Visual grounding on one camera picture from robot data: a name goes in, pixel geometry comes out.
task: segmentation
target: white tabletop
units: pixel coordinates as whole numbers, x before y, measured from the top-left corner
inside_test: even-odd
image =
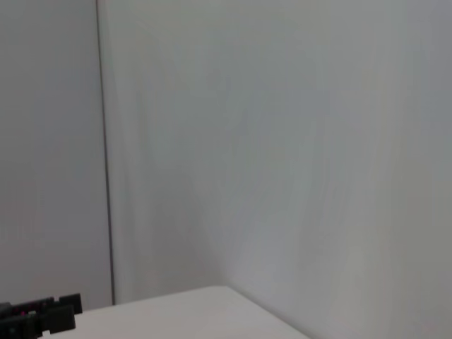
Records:
[[[52,339],[307,339],[228,287],[88,311]]]

